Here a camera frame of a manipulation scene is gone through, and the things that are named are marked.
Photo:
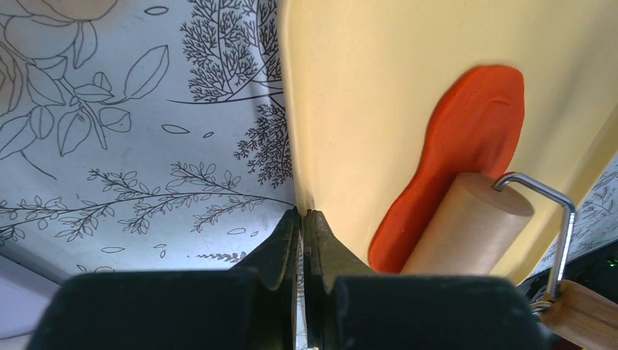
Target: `black clip jaw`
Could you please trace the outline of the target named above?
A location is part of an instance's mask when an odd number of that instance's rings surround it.
[[[288,210],[228,271],[85,274],[67,281],[28,349],[294,349],[299,236],[308,345],[546,349],[528,303],[493,277],[378,275],[324,215]]]

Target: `orange clay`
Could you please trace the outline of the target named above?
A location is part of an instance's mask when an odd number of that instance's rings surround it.
[[[429,121],[416,174],[369,246],[369,266],[401,271],[456,174],[505,172],[520,138],[523,91],[522,74],[506,66],[474,68],[448,90]]]

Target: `wooden rolling pin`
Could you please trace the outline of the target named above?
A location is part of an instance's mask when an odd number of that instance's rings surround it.
[[[402,273],[486,274],[533,215],[519,182],[564,208],[554,264],[543,300],[531,311],[554,333],[585,349],[618,349],[618,305],[575,282],[563,280],[575,205],[566,195],[519,173],[497,181],[457,175]]]
[[[516,190],[495,179],[461,173],[450,186],[402,273],[486,275],[534,215]]]

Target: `rose drawing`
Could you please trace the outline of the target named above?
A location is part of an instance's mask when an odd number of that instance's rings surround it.
[[[26,158],[28,146],[50,135],[57,138],[61,157],[90,135],[107,149],[106,132],[130,130],[131,113],[118,105],[159,85],[169,65],[167,45],[141,55],[129,69],[124,89],[112,87],[103,71],[80,86],[65,77],[67,69],[80,69],[96,54],[93,21],[108,15],[116,3],[0,0],[0,160],[15,153]]]

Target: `clay roller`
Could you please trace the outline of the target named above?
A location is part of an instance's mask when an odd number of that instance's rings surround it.
[[[457,175],[402,273],[486,274],[533,215],[517,182],[559,203],[564,210],[547,289],[531,312],[554,333],[586,349],[618,349],[618,305],[564,280],[575,205],[566,195],[520,173],[493,181],[475,173]]]
[[[518,191],[479,173],[455,177],[402,273],[486,275],[534,215]]]
[[[367,259],[399,273],[455,177],[497,179],[511,163],[523,125],[523,75],[508,66],[478,66],[443,95],[427,125],[417,171],[375,232]]]

